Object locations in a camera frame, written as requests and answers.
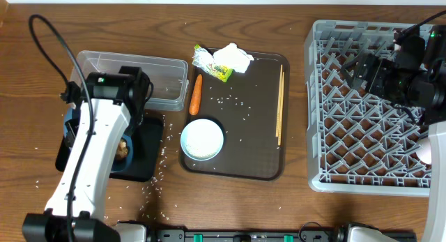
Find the brown food scrap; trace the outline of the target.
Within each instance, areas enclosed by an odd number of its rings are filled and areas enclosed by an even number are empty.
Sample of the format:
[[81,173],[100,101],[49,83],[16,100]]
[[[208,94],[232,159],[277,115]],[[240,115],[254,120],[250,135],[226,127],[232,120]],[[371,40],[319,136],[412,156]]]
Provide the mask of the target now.
[[115,161],[125,160],[128,154],[129,154],[129,149],[127,146],[127,142],[125,139],[121,138],[116,149],[114,160]]

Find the dark blue plate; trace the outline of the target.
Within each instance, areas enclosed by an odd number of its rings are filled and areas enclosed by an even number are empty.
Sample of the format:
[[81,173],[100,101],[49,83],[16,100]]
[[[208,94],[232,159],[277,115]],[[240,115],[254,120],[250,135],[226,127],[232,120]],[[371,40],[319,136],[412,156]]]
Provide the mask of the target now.
[[[56,162],[55,162],[55,166],[60,172],[63,172],[64,169],[66,168],[66,164],[68,162],[70,152],[72,149],[72,148],[68,148],[64,142],[64,137],[65,137],[65,133],[66,133],[65,122],[70,119],[80,119],[80,110],[69,108],[68,111],[66,112],[66,115],[64,116],[64,119],[63,119],[63,139],[61,141],[59,153],[58,153],[58,156],[57,156]],[[127,142],[129,154],[125,160],[122,160],[122,161],[114,160],[112,168],[111,168],[112,173],[124,171],[125,169],[127,169],[130,166],[130,163],[132,162],[132,159],[133,159],[134,150],[132,147],[131,138],[127,135],[123,135],[122,138],[125,139]]]

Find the pink white cup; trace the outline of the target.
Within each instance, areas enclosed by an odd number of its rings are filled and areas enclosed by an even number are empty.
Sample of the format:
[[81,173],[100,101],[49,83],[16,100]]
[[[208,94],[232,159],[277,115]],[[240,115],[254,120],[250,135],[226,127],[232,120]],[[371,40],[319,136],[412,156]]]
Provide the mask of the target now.
[[419,139],[417,144],[419,145],[419,149],[416,150],[417,157],[424,164],[430,165],[432,163],[432,155],[429,138],[425,137],[423,139]]

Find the white napkin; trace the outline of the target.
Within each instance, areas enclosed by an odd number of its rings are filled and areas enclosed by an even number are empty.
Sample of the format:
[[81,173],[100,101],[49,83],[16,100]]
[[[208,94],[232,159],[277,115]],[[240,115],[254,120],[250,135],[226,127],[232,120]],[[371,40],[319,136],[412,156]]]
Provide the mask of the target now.
[[233,69],[237,73],[245,73],[254,60],[251,54],[239,49],[235,43],[229,43],[226,47],[213,54],[214,63]]

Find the green yellow snack wrapper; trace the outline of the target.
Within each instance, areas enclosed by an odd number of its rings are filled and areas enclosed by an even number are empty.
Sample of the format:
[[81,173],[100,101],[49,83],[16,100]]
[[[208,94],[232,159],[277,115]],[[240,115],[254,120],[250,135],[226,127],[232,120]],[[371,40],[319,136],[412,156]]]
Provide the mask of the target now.
[[194,46],[192,65],[222,82],[227,82],[233,72],[233,69],[227,66],[217,65],[213,55],[198,44]]

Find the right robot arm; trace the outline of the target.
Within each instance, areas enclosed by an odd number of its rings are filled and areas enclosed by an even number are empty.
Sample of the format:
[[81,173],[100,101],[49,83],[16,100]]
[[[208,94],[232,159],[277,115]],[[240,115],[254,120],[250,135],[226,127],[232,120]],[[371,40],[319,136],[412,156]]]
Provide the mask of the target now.
[[[399,46],[393,61],[361,54],[346,62],[340,71],[351,89],[364,87],[367,93],[400,106],[424,108],[429,127],[433,183],[429,195],[428,220],[423,241],[445,240],[445,39],[443,26],[432,28],[428,41],[414,33],[416,26],[397,31]],[[119,140],[134,130],[142,117],[150,81],[140,68],[124,67],[117,75],[91,73],[80,83],[70,81],[68,90],[80,112],[80,124],[73,139],[67,171],[72,174],[66,196],[68,239],[75,240],[74,218],[95,214],[95,195],[104,190],[111,173]]]

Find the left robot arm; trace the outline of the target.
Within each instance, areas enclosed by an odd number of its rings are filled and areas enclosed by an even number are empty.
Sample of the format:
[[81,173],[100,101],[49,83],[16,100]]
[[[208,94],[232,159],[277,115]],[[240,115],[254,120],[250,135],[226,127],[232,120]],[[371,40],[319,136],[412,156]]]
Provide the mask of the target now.
[[147,226],[102,221],[105,192],[118,144],[142,122],[152,83],[136,66],[116,74],[92,72],[66,81],[61,98],[79,110],[79,127],[63,176],[42,214],[29,213],[22,233],[26,241],[154,241]]

